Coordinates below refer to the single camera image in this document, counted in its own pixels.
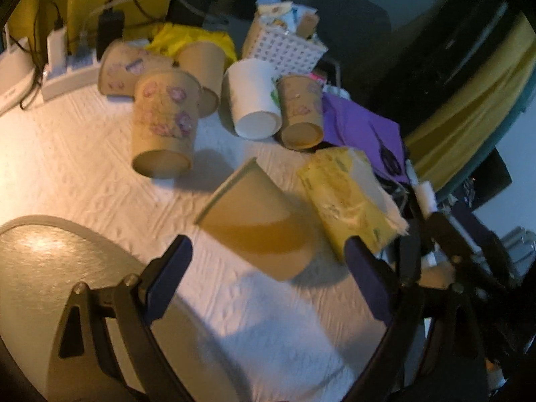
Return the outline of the flowered paper cup back left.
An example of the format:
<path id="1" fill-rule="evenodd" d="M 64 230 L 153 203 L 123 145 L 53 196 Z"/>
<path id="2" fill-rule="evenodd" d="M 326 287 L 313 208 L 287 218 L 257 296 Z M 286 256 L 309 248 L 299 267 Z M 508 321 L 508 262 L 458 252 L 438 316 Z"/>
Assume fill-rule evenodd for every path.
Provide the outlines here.
<path id="1" fill-rule="evenodd" d="M 171 68 L 171 57 L 157 55 L 140 46 L 115 40 L 106 48 L 100 65 L 97 88 L 106 96 L 134 96 L 134 86 L 147 72 Z"/>

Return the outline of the black charger plug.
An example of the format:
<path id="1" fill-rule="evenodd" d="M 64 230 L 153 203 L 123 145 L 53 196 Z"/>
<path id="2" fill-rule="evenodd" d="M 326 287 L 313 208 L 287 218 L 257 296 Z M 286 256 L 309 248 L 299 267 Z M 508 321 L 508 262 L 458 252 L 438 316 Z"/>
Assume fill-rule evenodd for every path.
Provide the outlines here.
<path id="1" fill-rule="evenodd" d="M 99 15 L 97 37 L 96 37 L 96 57 L 98 61 L 102 57 L 114 40 L 123 38 L 125 27 L 125 12 L 120 9 L 106 9 Z"/>

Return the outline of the white desk lamp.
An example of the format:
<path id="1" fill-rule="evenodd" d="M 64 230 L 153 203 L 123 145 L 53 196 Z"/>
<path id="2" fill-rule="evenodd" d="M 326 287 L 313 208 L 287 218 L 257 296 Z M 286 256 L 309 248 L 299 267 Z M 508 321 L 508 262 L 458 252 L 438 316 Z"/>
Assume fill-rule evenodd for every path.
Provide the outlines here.
<path id="1" fill-rule="evenodd" d="M 1 114 L 15 107 L 30 92 L 36 73 L 28 38 L 17 42 L 10 36 L 9 26 L 4 27 L 5 47 L 1 52 L 0 106 Z"/>

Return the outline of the white power strip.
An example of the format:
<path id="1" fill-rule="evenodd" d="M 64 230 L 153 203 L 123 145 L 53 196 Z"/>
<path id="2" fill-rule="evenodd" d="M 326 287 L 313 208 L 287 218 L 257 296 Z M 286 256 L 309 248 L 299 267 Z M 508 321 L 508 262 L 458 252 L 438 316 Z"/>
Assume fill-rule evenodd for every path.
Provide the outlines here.
<path id="1" fill-rule="evenodd" d="M 56 97 L 81 89 L 98 82 L 100 62 L 97 60 L 96 49 L 90 49 L 82 57 L 68 55 L 65 70 L 52 70 L 46 64 L 43 71 L 41 94 L 45 102 Z"/>

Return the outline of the flowered paper cup right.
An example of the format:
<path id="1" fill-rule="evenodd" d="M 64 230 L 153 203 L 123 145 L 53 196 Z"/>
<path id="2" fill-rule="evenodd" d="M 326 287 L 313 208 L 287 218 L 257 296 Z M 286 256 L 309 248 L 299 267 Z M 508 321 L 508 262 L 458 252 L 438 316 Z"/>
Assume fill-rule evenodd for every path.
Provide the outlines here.
<path id="1" fill-rule="evenodd" d="M 277 83 L 282 107 L 280 140 L 291 150 L 314 148 L 323 140 L 323 91 L 306 75 L 286 75 Z"/>

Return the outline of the yellow curtain right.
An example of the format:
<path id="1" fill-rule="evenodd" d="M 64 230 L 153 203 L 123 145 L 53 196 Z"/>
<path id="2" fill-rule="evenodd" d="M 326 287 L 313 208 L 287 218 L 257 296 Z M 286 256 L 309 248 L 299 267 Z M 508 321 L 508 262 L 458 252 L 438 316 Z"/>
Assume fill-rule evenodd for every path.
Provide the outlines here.
<path id="1" fill-rule="evenodd" d="M 440 191 L 507 117 L 535 69 L 535 33 L 519 15 L 506 38 L 405 143 L 419 178 Z"/>

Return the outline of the white charger plug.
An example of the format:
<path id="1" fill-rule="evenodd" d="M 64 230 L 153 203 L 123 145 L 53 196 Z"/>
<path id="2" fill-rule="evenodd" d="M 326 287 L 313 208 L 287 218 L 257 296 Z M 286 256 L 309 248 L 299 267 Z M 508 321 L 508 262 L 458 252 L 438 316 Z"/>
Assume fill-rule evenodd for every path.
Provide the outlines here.
<path id="1" fill-rule="evenodd" d="M 50 73 L 63 74 L 67 68 L 67 28 L 65 26 L 51 31 L 46 38 L 47 58 Z"/>

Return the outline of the yellow tissue pack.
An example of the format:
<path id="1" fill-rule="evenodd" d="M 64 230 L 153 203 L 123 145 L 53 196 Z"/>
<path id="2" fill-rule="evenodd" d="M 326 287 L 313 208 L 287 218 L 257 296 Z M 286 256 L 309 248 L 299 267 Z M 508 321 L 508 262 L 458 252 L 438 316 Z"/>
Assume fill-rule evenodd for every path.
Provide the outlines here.
<path id="1" fill-rule="evenodd" d="M 353 236 L 376 254 L 408 233 L 408 221 L 376 179 L 363 151 L 321 149 L 298 176 L 337 260 L 344 261 L 344 245 Z"/>

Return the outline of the white paper cup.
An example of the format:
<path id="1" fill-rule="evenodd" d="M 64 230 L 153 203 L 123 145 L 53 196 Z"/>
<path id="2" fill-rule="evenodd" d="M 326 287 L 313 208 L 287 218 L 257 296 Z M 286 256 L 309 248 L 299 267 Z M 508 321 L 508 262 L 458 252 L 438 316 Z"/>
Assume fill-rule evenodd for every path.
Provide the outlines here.
<path id="1" fill-rule="evenodd" d="M 274 136 L 282 126 L 282 111 L 276 82 L 280 75 L 273 64 L 246 58 L 225 73 L 225 87 L 235 133 L 248 140 Z"/>

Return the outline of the black scissors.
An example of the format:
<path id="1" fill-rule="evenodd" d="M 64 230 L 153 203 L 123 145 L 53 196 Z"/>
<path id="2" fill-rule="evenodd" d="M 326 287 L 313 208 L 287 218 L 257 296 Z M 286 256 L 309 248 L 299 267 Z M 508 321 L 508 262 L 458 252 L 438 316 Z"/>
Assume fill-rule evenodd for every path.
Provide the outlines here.
<path id="1" fill-rule="evenodd" d="M 374 136 L 380 145 L 380 158 L 385 170 L 391 176 L 400 176 L 402 174 L 402 165 L 399 163 L 394 153 L 390 151 L 384 144 L 383 140 L 380 138 L 374 127 L 371 124 L 369 124 L 369 126 L 371 127 L 371 130 L 373 131 Z"/>

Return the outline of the flowered paper cup front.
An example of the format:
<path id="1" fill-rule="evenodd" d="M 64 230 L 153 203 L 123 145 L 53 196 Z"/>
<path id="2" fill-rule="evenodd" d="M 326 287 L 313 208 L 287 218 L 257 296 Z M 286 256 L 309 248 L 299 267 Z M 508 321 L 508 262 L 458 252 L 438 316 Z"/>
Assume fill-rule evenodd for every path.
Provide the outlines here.
<path id="1" fill-rule="evenodd" d="M 152 179 L 193 169 L 202 86 L 172 67 L 143 75 L 134 87 L 132 167 Z"/>

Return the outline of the yellow cloth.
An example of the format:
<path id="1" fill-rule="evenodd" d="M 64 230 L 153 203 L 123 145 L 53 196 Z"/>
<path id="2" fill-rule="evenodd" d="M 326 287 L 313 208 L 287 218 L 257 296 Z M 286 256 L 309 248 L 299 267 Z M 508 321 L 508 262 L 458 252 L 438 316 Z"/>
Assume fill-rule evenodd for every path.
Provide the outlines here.
<path id="1" fill-rule="evenodd" d="M 165 23 L 153 31 L 152 41 L 144 48 L 156 55 L 175 59 L 186 47 L 198 42 L 209 42 L 219 46 L 225 55 L 225 67 L 238 60 L 235 42 L 225 31 L 209 31 L 201 27 Z"/>

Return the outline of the plain brown cup behind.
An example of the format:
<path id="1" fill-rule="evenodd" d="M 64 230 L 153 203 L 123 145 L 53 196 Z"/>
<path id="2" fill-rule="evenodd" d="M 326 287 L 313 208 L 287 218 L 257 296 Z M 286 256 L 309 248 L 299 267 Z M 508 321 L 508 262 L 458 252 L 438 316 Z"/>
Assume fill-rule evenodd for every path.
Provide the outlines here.
<path id="1" fill-rule="evenodd" d="M 193 75 L 202 86 L 201 118 L 214 113 L 221 101 L 225 53 L 220 46 L 198 41 L 183 47 L 175 56 L 179 67 Z"/>

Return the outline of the flowered paper cup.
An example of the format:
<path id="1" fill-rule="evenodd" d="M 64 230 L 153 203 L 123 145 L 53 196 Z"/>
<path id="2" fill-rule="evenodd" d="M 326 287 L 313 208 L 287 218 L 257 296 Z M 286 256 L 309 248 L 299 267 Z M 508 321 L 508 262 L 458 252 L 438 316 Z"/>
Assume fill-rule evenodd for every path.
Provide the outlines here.
<path id="1" fill-rule="evenodd" d="M 134 86 L 147 72 L 171 68 L 171 57 L 157 55 L 140 46 L 115 40 L 106 48 L 100 65 L 97 88 L 106 96 L 134 96 Z"/>
<path id="2" fill-rule="evenodd" d="M 134 87 L 132 167 L 152 179 L 193 169 L 202 86 L 172 67 L 143 75 Z"/>
<path id="3" fill-rule="evenodd" d="M 291 150 L 314 148 L 323 140 L 323 91 L 306 75 L 286 75 L 277 83 L 282 107 L 280 140 Z"/>

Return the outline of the purple cloth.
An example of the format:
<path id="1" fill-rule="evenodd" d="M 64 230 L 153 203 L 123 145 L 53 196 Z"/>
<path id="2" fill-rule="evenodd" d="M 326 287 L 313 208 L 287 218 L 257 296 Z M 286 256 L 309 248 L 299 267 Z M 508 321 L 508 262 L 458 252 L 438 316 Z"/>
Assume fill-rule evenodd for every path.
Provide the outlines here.
<path id="1" fill-rule="evenodd" d="M 357 103 L 324 93 L 323 103 L 323 142 L 334 146 L 355 148 L 368 157 L 374 171 L 385 179 L 408 184 L 409 178 L 405 168 L 405 148 L 400 134 L 400 127 L 394 121 L 374 114 Z M 387 148 L 394 153 L 402 165 L 400 176 L 391 176 L 385 170 L 380 158 L 379 148 L 371 124 Z"/>

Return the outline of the white plastic basket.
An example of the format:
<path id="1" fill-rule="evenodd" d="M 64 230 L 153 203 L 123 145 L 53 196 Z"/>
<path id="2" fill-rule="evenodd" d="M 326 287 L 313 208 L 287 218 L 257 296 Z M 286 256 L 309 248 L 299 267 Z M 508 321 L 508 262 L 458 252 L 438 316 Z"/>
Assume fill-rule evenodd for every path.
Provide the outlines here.
<path id="1" fill-rule="evenodd" d="M 326 54 L 322 43 L 303 39 L 256 16 L 245 38 L 242 59 L 255 58 L 272 64 L 280 75 L 310 74 Z"/>

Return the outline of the white tube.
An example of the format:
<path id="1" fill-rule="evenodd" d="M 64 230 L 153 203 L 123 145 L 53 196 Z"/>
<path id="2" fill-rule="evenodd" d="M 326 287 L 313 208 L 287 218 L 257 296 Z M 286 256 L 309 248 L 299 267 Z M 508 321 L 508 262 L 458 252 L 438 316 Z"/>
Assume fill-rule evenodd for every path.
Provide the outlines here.
<path id="1" fill-rule="evenodd" d="M 414 187 L 414 192 L 418 205 L 421 209 L 421 213 L 424 219 L 427 220 L 434 212 L 438 211 L 433 186 L 429 181 L 425 181 L 417 184 Z"/>

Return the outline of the plain brown paper cup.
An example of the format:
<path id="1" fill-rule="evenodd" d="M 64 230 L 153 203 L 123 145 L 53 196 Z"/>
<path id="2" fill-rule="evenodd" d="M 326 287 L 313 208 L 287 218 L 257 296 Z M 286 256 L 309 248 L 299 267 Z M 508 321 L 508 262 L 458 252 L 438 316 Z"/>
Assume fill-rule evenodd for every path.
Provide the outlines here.
<path id="1" fill-rule="evenodd" d="M 311 222 L 254 157 L 220 185 L 194 224 L 278 281 L 303 272 L 317 251 Z"/>

